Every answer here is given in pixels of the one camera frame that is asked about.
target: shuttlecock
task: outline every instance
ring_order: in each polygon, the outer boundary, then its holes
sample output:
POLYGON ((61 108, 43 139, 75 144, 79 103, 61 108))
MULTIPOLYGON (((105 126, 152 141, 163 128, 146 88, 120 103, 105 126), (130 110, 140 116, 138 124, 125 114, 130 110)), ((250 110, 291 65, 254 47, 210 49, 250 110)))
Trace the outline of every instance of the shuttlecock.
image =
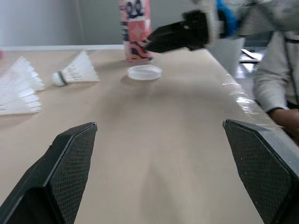
POLYGON ((41 104, 34 93, 24 78, 14 73, 0 76, 0 115, 39 112, 41 104))
POLYGON ((39 78, 35 69, 31 66, 30 62, 24 57, 20 57, 11 67, 11 70, 17 75, 27 80, 34 91, 45 90, 45 85, 39 78))
POLYGON ((86 51, 82 51, 65 69, 52 76, 52 81, 56 86, 77 82, 98 82, 99 80, 86 51))

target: plastic lid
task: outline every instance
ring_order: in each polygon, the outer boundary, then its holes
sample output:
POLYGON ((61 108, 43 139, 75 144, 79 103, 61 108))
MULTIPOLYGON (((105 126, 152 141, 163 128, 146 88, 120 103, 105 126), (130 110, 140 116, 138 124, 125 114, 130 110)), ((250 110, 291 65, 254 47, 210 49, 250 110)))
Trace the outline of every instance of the plastic lid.
POLYGON ((134 80, 154 80, 160 78, 162 69, 153 65, 139 65, 128 69, 128 76, 134 80))

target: table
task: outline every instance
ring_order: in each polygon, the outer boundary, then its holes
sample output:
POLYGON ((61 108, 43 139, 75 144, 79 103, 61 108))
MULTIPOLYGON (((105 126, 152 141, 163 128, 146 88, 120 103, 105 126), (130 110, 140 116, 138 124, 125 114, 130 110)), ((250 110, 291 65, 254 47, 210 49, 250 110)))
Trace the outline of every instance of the table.
POLYGON ((48 86, 36 115, 0 118, 0 203, 61 132, 97 122, 89 180, 76 223, 262 224, 222 128, 236 119, 280 130, 206 51, 155 55, 164 70, 130 80, 123 50, 89 51, 97 84, 50 86, 77 51, 25 56, 48 86))

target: white jacket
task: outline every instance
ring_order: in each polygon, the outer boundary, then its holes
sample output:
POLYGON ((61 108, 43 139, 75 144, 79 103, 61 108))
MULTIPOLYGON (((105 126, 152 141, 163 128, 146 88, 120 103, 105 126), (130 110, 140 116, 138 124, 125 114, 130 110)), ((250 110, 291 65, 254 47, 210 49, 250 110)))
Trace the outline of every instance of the white jacket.
MULTIPOLYGON (((288 109, 287 101, 297 104, 288 65, 284 36, 275 33, 254 74, 254 96, 266 111, 288 109)), ((293 76, 299 93, 299 44, 287 43, 293 76)))

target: shuttlecock tube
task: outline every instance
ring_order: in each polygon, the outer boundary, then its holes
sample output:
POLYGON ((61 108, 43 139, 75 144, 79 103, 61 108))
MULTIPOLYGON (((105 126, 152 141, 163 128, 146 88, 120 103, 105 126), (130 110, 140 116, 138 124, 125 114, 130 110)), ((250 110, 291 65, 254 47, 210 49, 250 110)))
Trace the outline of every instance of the shuttlecock tube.
POLYGON ((150 0, 119 0, 125 56, 130 63, 150 63, 144 40, 151 33, 150 0))

